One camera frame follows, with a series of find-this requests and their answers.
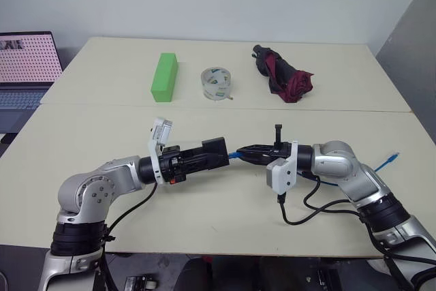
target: green foam block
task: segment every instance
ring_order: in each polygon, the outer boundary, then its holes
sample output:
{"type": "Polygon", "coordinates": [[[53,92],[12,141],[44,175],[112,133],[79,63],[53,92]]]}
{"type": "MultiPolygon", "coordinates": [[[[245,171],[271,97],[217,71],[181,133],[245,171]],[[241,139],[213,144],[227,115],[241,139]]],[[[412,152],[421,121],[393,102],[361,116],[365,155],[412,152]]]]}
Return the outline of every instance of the green foam block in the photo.
{"type": "Polygon", "coordinates": [[[151,85],[151,93],[156,102],[171,102],[177,69],[176,54],[172,52],[161,53],[151,85]]]}

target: clear tape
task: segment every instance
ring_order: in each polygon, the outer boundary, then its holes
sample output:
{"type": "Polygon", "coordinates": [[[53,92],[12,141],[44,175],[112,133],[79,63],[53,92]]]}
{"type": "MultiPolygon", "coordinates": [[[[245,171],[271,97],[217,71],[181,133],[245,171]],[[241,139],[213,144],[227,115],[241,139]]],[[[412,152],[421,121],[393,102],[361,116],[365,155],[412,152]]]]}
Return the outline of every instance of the clear tape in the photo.
{"type": "Polygon", "coordinates": [[[201,74],[203,94],[211,100],[230,98],[231,75],[222,67],[211,67],[201,74]]]}

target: black cylinder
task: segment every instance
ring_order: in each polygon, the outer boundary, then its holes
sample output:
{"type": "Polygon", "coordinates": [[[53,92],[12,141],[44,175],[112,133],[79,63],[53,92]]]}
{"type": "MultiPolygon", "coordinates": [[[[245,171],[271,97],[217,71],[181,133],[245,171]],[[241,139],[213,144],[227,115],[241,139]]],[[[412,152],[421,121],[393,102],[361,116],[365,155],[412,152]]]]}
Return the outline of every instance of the black cylinder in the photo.
{"type": "Polygon", "coordinates": [[[53,233],[51,253],[55,256],[90,254],[103,245],[105,233],[104,221],[83,224],[58,223],[53,233]]]}
{"type": "Polygon", "coordinates": [[[313,148],[303,144],[298,145],[297,168],[303,172],[310,172],[312,169],[313,148]]]}
{"type": "Polygon", "coordinates": [[[358,209],[361,220],[370,225],[373,232],[393,228],[410,218],[409,213],[391,192],[376,202],[358,209]]]}
{"type": "Polygon", "coordinates": [[[155,173],[153,172],[153,165],[150,157],[139,159],[138,175],[144,184],[151,184],[156,182],[155,173]]]}

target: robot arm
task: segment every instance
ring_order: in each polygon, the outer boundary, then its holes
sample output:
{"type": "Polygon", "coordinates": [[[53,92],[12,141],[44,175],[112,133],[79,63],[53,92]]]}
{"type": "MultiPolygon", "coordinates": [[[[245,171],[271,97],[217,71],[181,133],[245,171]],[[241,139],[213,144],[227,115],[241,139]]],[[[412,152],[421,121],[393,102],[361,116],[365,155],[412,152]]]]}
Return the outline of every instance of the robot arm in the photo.
{"type": "MultiPolygon", "coordinates": [[[[310,147],[281,142],[280,130],[281,125],[276,125],[273,146],[255,144],[238,149],[240,159],[266,165],[267,184],[279,195],[295,184],[297,170],[337,183],[357,209],[374,246],[385,254],[392,275],[404,290],[416,290],[436,277],[435,239],[403,208],[374,170],[356,159],[348,144],[330,141],[310,147]],[[428,259],[431,264],[402,260],[399,258],[405,257],[401,256],[428,259]]],[[[429,283],[433,283],[429,290],[436,290],[435,281],[429,283]]]]}
{"type": "Polygon", "coordinates": [[[112,160],[96,170],[68,178],[59,189],[61,210],[50,251],[47,252],[39,291],[50,289],[60,279],[70,278],[93,289],[98,281],[103,245],[108,240],[105,219],[110,205],[121,195],[143,189],[147,184],[171,185],[186,175],[229,164],[224,138],[202,142],[202,146],[180,151],[179,146],[164,148],[172,124],[157,119],[151,130],[151,156],[112,160]]]}

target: laptop keyboard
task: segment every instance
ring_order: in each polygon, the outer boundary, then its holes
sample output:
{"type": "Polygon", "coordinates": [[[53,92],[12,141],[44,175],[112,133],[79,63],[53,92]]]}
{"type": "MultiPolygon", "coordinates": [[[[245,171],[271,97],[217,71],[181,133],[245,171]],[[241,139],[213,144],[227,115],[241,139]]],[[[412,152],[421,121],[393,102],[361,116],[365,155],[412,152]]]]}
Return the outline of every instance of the laptop keyboard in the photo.
{"type": "Polygon", "coordinates": [[[0,91],[0,109],[31,109],[40,105],[45,91],[0,91]]]}

